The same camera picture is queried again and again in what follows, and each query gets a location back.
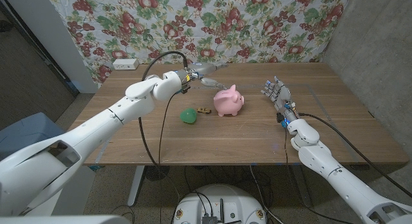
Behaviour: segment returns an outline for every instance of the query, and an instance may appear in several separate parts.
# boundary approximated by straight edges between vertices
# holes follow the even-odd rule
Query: white robotic arm
[[[297,115],[289,89],[283,82],[275,77],[275,82],[267,81],[261,92],[281,113],[278,122],[295,135],[290,141],[299,151],[300,161],[325,178],[363,223],[412,223],[412,207],[377,194],[332,156],[319,140],[319,133]]]
[[[153,97],[168,100],[186,92],[189,82],[203,79],[226,64],[194,63],[179,71],[151,75],[131,85],[126,95],[79,127],[32,144],[0,162],[0,216],[17,216],[36,208],[76,173],[86,158],[124,124],[155,108]]]

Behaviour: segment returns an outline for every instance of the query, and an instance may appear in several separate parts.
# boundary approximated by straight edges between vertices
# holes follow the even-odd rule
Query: floral backdrop
[[[112,62],[317,62],[349,0],[50,0],[99,86]],[[163,64],[179,63],[169,55]]]

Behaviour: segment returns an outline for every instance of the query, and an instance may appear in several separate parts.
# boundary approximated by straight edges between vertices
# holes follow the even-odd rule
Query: white box
[[[113,66],[115,70],[135,70],[139,62],[137,59],[116,59]]]

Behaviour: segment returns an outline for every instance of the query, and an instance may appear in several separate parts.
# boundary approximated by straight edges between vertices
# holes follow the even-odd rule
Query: wooden table
[[[96,115],[124,96],[126,88],[139,82],[146,65],[135,71],[114,71],[79,115],[71,128]],[[149,74],[161,75],[179,70],[181,65],[156,65]],[[213,106],[218,90],[192,82],[188,93],[175,96],[167,111],[160,161],[162,165],[250,165],[285,163],[285,130],[276,122],[276,110],[260,93],[266,80],[276,75],[290,88],[298,112],[329,120],[359,150],[375,163],[406,163],[409,158],[389,133],[370,115],[362,103],[326,64],[230,64],[210,78],[226,86],[236,84],[245,97],[245,105],[236,117],[219,117]],[[166,102],[156,102],[155,110],[143,117],[145,137],[157,160],[159,137]],[[209,107],[209,115],[198,113],[190,125],[180,113],[192,107]],[[340,163],[364,160],[321,122],[306,118],[321,136],[321,141]],[[286,141],[288,161],[299,163],[297,151]],[[100,146],[86,164],[151,165],[144,149],[138,121],[126,124],[108,145]]]

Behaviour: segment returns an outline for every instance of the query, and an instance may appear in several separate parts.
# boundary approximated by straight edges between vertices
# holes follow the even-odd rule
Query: white power outlet
[[[139,62],[137,59],[116,59],[113,66],[115,70],[135,70]]]

